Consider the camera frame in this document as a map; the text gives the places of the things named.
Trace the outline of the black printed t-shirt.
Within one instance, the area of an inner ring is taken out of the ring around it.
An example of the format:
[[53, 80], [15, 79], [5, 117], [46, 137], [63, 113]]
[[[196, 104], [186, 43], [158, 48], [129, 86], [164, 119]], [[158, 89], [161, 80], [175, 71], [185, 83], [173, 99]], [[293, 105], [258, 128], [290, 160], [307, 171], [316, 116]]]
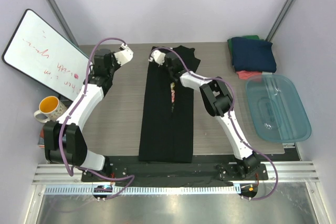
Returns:
[[194, 91], [174, 83], [168, 71], [149, 63], [139, 160], [189, 163], [193, 157]]

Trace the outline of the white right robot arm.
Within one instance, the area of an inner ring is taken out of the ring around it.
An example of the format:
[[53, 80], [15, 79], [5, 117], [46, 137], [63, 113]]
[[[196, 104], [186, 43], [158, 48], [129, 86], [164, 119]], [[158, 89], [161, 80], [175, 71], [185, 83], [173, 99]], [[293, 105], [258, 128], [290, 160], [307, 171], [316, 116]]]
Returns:
[[200, 92], [207, 113], [218, 121], [228, 137], [234, 151], [238, 174], [241, 178], [254, 176], [260, 160], [238, 124], [233, 109], [234, 99], [225, 82], [219, 77], [207, 78], [186, 69], [184, 62], [173, 52], [164, 56], [163, 65], [174, 81], [185, 88]]

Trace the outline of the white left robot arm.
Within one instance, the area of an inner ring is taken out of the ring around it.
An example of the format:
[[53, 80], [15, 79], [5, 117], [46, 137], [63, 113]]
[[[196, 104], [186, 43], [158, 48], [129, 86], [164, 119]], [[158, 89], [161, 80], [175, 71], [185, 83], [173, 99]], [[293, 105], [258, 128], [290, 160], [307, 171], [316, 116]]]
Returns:
[[66, 159], [69, 165], [107, 173], [107, 158], [90, 151], [82, 134], [83, 127], [94, 108], [112, 87], [115, 71], [120, 68], [114, 53], [109, 49], [95, 52], [92, 72], [88, 85], [57, 119], [43, 127], [44, 150], [47, 161], [62, 164]]

